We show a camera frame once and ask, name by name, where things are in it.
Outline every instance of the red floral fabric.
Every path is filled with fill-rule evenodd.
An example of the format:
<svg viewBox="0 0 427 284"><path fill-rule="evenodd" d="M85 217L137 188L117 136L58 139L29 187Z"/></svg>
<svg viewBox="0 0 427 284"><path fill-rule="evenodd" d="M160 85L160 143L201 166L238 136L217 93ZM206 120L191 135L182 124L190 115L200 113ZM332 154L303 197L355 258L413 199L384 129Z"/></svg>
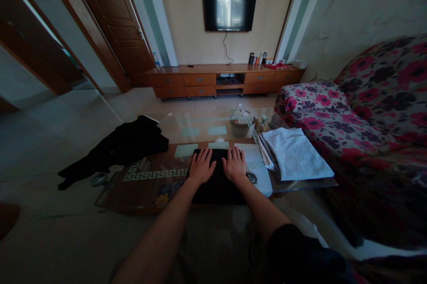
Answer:
<svg viewBox="0 0 427 284"><path fill-rule="evenodd" d="M427 35L367 49L334 84L284 86L275 111L334 170L326 197L355 231L427 247Z"/></svg>
<svg viewBox="0 0 427 284"><path fill-rule="evenodd" d="M282 114L292 111L323 108L348 108L345 94L331 82L305 83L287 86L276 100Z"/></svg>
<svg viewBox="0 0 427 284"><path fill-rule="evenodd" d="M399 140L427 146L427 35L366 50L334 82L369 123Z"/></svg>
<svg viewBox="0 0 427 284"><path fill-rule="evenodd" d="M404 147L392 135L384 134L349 108L292 112L282 118L289 127L302 128L325 159L340 158L358 165L361 158Z"/></svg>

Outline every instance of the forearm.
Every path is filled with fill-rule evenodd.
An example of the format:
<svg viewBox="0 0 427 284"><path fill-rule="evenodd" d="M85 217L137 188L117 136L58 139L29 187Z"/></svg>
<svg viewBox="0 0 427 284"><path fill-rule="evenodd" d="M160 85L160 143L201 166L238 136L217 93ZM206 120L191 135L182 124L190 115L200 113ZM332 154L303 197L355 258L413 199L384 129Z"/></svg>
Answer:
<svg viewBox="0 0 427 284"><path fill-rule="evenodd" d="M291 223L286 215L266 198L246 176L237 179L235 185L246 200L261 237L266 242L280 226Z"/></svg>
<svg viewBox="0 0 427 284"><path fill-rule="evenodd" d="M113 283L163 283L175 261L191 201L199 184L188 179L154 221Z"/></svg>

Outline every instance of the coffee table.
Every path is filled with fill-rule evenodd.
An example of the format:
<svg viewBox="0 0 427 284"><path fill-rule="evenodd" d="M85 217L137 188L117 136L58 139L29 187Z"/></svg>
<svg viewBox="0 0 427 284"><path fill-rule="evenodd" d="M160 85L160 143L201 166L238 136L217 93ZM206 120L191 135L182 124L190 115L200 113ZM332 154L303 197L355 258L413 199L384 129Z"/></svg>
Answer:
<svg viewBox="0 0 427 284"><path fill-rule="evenodd" d="M216 112L145 114L159 121L169 139L165 153L132 165L113 166L110 174L79 181L56 192L37 212L36 219L114 211L135 216L160 212L184 182L196 148L223 148L235 143L257 144L258 133L287 127L272 108ZM337 186L334 178L280 181L268 170L271 198L290 191Z"/></svg>

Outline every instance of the wooden door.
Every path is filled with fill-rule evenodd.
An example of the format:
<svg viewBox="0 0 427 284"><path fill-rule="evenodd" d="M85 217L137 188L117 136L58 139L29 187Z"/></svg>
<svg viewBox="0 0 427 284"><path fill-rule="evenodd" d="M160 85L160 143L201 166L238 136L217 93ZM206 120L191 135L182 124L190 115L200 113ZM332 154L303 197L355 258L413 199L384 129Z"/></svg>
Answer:
<svg viewBox="0 0 427 284"><path fill-rule="evenodd" d="M150 86L154 61L130 0L86 0L131 84Z"/></svg>
<svg viewBox="0 0 427 284"><path fill-rule="evenodd" d="M0 43L56 94L83 76L23 0L0 0Z"/></svg>

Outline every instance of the folded white towel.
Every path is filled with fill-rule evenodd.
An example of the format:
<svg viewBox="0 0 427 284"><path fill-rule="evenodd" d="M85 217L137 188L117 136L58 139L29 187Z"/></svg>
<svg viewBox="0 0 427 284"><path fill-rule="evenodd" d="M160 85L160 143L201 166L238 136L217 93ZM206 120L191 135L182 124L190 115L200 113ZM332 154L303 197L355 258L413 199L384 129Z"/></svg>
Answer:
<svg viewBox="0 0 427 284"><path fill-rule="evenodd" d="M262 137L274 154L282 181L334 176L301 128L287 130L281 127L262 133Z"/></svg>
<svg viewBox="0 0 427 284"><path fill-rule="evenodd" d="M270 156L270 154L268 153L268 146L264 140L264 138L262 137L261 134L258 135L258 142L259 142L259 148L261 149L261 155L262 155L262 160L264 161L264 165L269 169L269 170L274 170L276 171L275 167L274 167L274 162Z"/></svg>

